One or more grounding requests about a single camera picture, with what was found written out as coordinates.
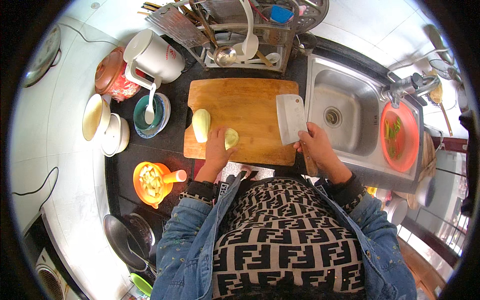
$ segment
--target blue sponge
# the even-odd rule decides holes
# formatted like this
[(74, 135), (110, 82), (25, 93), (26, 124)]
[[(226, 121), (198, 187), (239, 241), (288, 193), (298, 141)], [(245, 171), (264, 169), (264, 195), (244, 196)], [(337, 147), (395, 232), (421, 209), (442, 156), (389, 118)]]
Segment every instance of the blue sponge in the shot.
[(293, 17), (293, 13), (286, 8), (280, 7), (278, 5), (272, 6), (272, 13), (270, 19), (278, 23), (286, 23)]

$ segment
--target denim jacket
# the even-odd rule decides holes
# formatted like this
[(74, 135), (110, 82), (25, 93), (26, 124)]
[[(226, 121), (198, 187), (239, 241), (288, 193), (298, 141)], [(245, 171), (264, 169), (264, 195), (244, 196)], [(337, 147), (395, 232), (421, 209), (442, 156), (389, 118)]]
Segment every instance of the denim jacket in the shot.
[[(157, 247), (158, 276), (152, 300), (212, 298), (213, 250), (218, 227), (239, 185), (237, 176), (214, 207), (182, 198), (173, 208)], [(314, 188), (330, 204), (339, 224), (357, 235), (363, 252), (367, 299), (416, 299), (415, 281), (400, 254), (396, 227), (387, 221), (386, 212), (380, 210), (380, 200), (366, 194), (347, 214)]]

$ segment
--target cleaver handle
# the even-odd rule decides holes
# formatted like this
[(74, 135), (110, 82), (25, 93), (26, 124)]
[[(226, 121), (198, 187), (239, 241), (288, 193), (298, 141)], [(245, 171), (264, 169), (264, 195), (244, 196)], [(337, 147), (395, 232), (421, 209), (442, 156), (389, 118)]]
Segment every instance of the cleaver handle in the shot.
[(312, 156), (310, 155), (310, 151), (308, 150), (305, 144), (302, 145), (302, 151), (303, 151), (303, 159), (305, 160), (305, 167), (307, 169), (308, 176), (317, 177), (318, 176), (317, 165), (313, 161)]

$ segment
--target brown lid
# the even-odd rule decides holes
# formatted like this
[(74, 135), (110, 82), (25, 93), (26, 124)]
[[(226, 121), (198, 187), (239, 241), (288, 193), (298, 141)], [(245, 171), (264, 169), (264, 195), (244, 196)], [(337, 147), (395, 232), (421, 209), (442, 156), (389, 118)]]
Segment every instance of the brown lid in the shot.
[(95, 91), (104, 95), (111, 88), (123, 67), (124, 47), (118, 47), (112, 50), (98, 64), (95, 72)]

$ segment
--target hand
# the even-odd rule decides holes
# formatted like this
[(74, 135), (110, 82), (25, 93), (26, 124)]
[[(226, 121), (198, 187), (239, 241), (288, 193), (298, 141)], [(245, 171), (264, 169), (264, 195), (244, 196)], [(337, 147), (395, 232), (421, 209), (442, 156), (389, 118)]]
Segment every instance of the hand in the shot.
[(195, 177), (195, 181), (214, 182), (220, 171), (227, 165), (230, 156), (237, 148), (225, 150), (225, 131), (227, 127), (218, 127), (208, 133), (205, 149), (205, 165)]
[(298, 132), (300, 141), (295, 142), (293, 147), (298, 152), (307, 147), (317, 167), (327, 173), (333, 184), (348, 181), (352, 173), (336, 156), (325, 130), (312, 122), (307, 122), (307, 129), (309, 132)]

